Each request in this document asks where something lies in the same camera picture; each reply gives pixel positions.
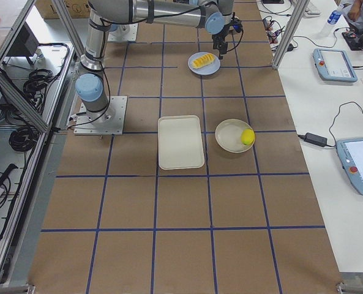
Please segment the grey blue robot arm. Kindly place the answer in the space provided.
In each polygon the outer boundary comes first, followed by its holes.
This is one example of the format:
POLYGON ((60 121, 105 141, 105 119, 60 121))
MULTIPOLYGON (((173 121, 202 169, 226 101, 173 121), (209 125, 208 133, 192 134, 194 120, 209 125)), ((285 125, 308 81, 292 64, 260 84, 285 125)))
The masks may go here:
POLYGON ((224 55, 233 13, 232 1, 89 1, 88 36, 78 65, 75 89, 90 124, 106 126, 115 111, 105 93, 103 60, 109 38, 126 41, 139 23, 203 28, 224 55))

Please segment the person hand at bench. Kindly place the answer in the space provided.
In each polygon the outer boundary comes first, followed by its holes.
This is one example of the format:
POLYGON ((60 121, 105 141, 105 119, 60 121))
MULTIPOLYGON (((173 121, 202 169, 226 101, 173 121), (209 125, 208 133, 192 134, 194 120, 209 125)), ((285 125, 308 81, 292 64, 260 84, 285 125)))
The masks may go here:
POLYGON ((356 21, 361 14, 361 7, 363 0, 354 0, 349 12, 347 13, 348 18, 351 21, 356 21))

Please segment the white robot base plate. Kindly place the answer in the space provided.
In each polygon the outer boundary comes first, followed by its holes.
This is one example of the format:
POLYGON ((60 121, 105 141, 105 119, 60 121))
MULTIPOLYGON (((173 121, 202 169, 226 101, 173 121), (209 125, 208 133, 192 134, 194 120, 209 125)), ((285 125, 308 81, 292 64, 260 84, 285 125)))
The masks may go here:
POLYGON ((112 24, 108 35, 108 42, 135 42, 137 39, 137 32, 137 24, 112 24))

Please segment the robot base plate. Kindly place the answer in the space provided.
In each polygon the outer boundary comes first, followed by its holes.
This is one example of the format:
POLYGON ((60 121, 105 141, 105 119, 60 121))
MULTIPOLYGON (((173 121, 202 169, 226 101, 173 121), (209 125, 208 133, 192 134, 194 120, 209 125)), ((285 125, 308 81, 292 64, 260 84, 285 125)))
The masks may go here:
POLYGON ((122 135, 124 129, 127 96, 111 96, 110 105, 102 115, 86 111, 84 103, 80 105, 83 115, 77 117, 75 135, 122 135))

